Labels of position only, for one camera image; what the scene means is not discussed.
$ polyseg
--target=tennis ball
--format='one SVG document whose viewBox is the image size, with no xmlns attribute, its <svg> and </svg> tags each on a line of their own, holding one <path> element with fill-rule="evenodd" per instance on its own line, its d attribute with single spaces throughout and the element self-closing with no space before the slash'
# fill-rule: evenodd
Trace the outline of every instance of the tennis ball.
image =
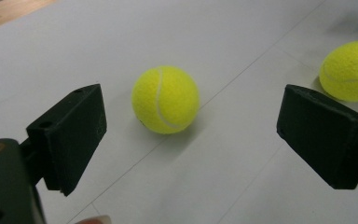
<svg viewBox="0 0 358 224">
<path fill-rule="evenodd" d="M 358 41 L 333 50 L 324 59 L 319 79 L 338 100 L 358 102 Z"/>
<path fill-rule="evenodd" d="M 173 66 L 145 71 L 132 89 L 132 108 L 144 126 L 155 133 L 178 133 L 196 117 L 200 106 L 194 80 Z"/>
</svg>

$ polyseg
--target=tennis ball seam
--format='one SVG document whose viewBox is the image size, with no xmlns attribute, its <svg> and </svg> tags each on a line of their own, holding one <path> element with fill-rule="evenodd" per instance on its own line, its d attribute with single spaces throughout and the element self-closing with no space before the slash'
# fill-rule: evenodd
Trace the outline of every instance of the tennis ball seam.
<svg viewBox="0 0 358 224">
<path fill-rule="evenodd" d="M 335 81 L 335 82 L 337 82 L 337 83 L 358 82 L 358 79 L 337 80 L 337 79 L 331 77 L 331 76 L 327 73 L 325 66 L 323 66 L 323 70 L 324 70 L 324 76 L 325 76 L 325 77 L 327 77 L 328 79 L 330 79 L 330 80 L 332 80 L 332 81 Z"/>
<path fill-rule="evenodd" d="M 164 116 L 162 115 L 161 110 L 159 109 L 159 95 L 161 93 L 162 80 L 163 80 L 163 72 L 162 72 L 161 67 L 158 67 L 158 74 L 159 74 L 159 81 L 158 81 L 158 88 L 157 88 L 157 94 L 156 94 L 156 110 L 157 110 L 158 117 L 168 127 L 173 128 L 173 129 L 179 129 L 180 126 L 176 125 L 176 124 L 173 124 L 173 123 L 170 123 L 169 121 L 167 121 L 164 118 Z"/>
</svg>

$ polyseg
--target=white table surface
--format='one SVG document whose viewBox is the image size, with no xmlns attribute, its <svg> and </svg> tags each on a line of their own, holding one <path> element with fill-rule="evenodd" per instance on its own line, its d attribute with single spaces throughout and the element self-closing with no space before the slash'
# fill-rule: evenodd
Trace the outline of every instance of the white table surface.
<svg viewBox="0 0 358 224">
<path fill-rule="evenodd" d="M 331 189 L 275 128 L 285 85 L 322 91 L 324 57 L 353 40 L 358 0 L 59 0 L 0 26 L 0 138 L 23 141 L 101 83 L 108 131 L 77 189 L 37 185 L 49 224 L 358 223 L 358 188 Z M 134 81 L 161 64 L 200 88 L 183 133 L 151 133 L 131 110 Z"/>
</svg>

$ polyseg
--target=white floor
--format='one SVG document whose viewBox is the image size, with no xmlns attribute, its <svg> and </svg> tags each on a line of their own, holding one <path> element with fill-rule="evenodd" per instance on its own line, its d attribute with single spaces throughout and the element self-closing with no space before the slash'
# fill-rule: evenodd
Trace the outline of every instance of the white floor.
<svg viewBox="0 0 358 224">
<path fill-rule="evenodd" d="M 72 90 L 101 83 L 108 132 L 76 191 L 38 184 L 49 224 L 358 223 L 358 188 L 333 190 L 276 134 L 286 84 L 358 40 L 358 0 L 59 0 L 0 26 L 0 138 Z M 131 87 L 185 69 L 201 109 L 183 133 L 146 130 Z M 358 111 L 358 104 L 347 104 Z"/>
</svg>

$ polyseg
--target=yellow tennis ball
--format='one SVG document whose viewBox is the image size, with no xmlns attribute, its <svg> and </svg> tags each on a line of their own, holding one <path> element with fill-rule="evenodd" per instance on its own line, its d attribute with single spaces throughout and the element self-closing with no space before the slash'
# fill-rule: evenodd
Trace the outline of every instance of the yellow tennis ball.
<svg viewBox="0 0 358 224">
<path fill-rule="evenodd" d="M 194 80 L 173 66 L 159 66 L 144 72 L 132 89 L 136 117 L 153 132 L 178 133 L 196 117 L 200 106 Z"/>
<path fill-rule="evenodd" d="M 345 44 L 327 55 L 319 79 L 330 95 L 339 100 L 358 102 L 358 41 Z"/>
</svg>

